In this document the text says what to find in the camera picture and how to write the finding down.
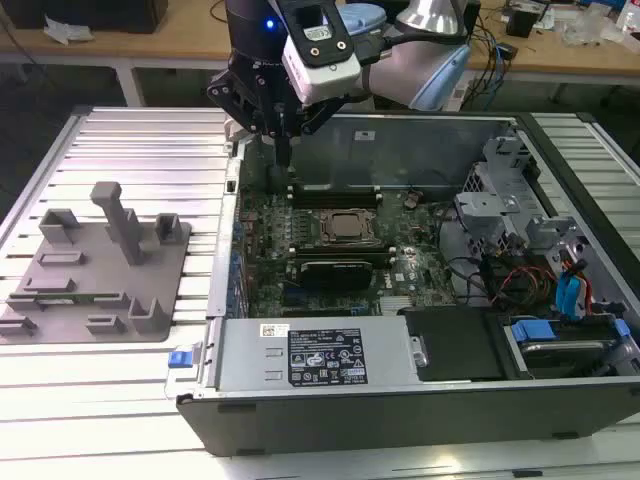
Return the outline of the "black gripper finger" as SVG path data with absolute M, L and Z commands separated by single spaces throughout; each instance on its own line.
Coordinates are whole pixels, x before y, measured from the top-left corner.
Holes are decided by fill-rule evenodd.
M 273 143 L 275 162 L 284 166 L 284 130 L 269 78 L 258 71 L 247 75 L 224 71 L 210 82 L 207 94 L 244 130 Z
M 284 104 L 282 116 L 283 168 L 290 166 L 293 139 L 315 133 L 345 104 L 345 96 L 323 100 L 310 106 L 303 106 L 299 100 L 290 100 Z

